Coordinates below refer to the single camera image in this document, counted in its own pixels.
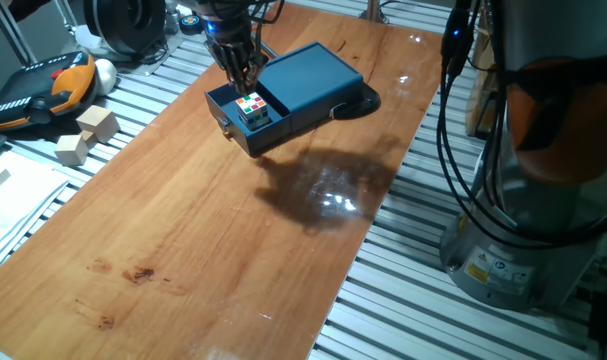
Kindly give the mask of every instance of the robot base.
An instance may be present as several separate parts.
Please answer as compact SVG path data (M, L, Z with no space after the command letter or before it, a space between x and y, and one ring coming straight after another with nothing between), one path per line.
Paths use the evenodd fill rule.
M476 209L472 214L506 241L536 244L500 230ZM590 266L599 240L552 250L523 250L488 238L463 215L445 232L441 263L459 288L482 303L510 310L558 308Z

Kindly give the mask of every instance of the wood grain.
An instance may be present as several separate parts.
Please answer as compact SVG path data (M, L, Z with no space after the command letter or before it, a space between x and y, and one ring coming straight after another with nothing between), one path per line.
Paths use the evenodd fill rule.
M382 107L252 159L209 114L210 68L0 268L1 351L306 357L436 90L440 37L287 5L264 40L320 41Z

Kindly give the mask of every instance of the rubik's cube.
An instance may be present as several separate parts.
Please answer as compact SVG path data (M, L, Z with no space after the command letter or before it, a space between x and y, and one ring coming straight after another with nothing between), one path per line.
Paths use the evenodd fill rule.
M270 122L267 104L257 93L236 100L236 105L238 105L239 116L248 129L256 130Z

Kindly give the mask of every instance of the teal box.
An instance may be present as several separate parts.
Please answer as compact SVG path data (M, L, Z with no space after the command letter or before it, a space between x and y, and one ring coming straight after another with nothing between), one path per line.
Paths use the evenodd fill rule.
M267 103L270 123L254 131L239 118L233 86L205 96L210 112L251 156L329 117L330 110L362 99L363 76L318 42L270 61L256 87Z

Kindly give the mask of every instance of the black orange device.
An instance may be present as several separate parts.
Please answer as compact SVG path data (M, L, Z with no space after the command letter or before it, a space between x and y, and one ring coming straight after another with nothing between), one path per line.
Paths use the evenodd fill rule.
M14 73L0 91L0 132L89 107L96 97L94 58L84 52L64 54Z

